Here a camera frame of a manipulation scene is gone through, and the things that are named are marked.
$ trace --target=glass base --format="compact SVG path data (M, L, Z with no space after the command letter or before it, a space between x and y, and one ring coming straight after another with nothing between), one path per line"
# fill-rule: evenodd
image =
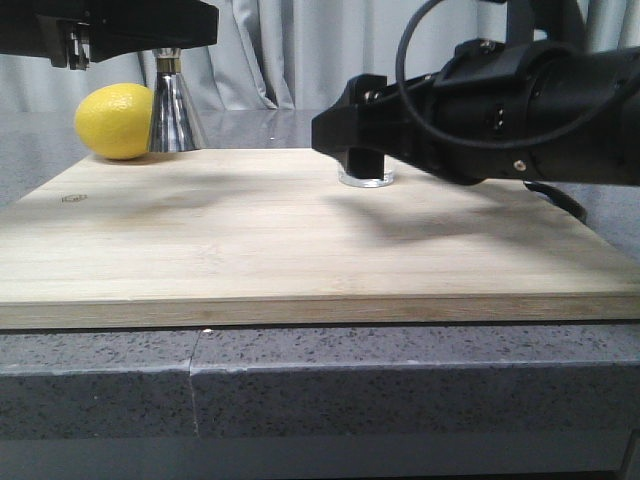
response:
M350 187L360 187L360 188L377 188L377 187L386 187L387 185L391 185L393 183L394 175L393 170L384 173L384 177L382 178L355 178L351 175L347 175L347 173L340 169L338 170L338 180L340 180L345 185L349 185Z

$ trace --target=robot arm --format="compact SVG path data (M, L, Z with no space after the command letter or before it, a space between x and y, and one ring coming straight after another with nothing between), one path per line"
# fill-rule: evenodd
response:
M510 0L505 44L467 42L438 73L397 70L396 85L352 79L314 119L313 148L356 178L382 178L386 154L465 185L640 185L640 49L587 55L583 43L575 0Z
M0 53L86 69L123 53L212 45L218 10L198 0L0 0Z

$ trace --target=yellow lemon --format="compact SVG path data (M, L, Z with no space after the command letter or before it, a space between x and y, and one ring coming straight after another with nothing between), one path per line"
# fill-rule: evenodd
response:
M135 83L118 83L85 98L75 115L80 140L103 157L127 160L147 153L153 92Z

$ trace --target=bamboo board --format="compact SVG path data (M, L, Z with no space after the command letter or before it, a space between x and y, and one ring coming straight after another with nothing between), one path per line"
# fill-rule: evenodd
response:
M640 318L640 268L519 182L311 150L88 157L0 212L0 328Z

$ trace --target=gray speckled countertop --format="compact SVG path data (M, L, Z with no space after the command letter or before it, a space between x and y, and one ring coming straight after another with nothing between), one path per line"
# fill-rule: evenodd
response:
M211 147L305 147L313 114L203 120ZM0 120L0 205L85 155L71 118ZM622 195L630 205L637 194ZM639 223L604 233L640 258ZM97 446L128 465L117 478L195 479L209 468L229 478L363 476L376 449L386 457L375 472L387 476L615 470L640 428L638 398L633 322L0 332L0 477L49 468L51 479L82 478L62 467ZM257 443L211 443L240 441ZM304 466L273 463L277 445ZM445 447L464 460L445 461ZM480 462L470 452L483 448L492 453ZM39 466L25 449L41 452ZM214 465L212 449L237 461ZM67 456L42 453L58 451ZM100 458L94 478L109 478L112 460Z

